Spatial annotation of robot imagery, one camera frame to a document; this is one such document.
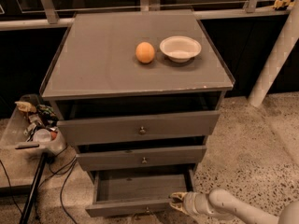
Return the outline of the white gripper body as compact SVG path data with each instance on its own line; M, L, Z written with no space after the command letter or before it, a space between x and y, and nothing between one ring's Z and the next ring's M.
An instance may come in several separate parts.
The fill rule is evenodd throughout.
M210 212L208 196L197 192L188 192L182 201L182 208L189 216L207 215Z

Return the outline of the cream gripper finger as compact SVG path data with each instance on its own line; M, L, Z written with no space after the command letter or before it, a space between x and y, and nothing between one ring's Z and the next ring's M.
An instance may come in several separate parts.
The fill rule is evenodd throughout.
M169 195L169 197L173 200L183 201L184 197L187 195L186 192L174 192Z
M182 203L170 203L169 204L173 209L183 213L183 214L187 214L186 210L184 209Z

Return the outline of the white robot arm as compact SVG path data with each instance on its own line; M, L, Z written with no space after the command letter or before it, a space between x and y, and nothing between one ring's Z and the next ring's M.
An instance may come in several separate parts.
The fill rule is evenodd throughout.
M237 217L245 224L299 224L299 202L289 203L279 217L238 200L225 189L215 188L208 194L174 192L170 206L190 217L207 215L217 219Z

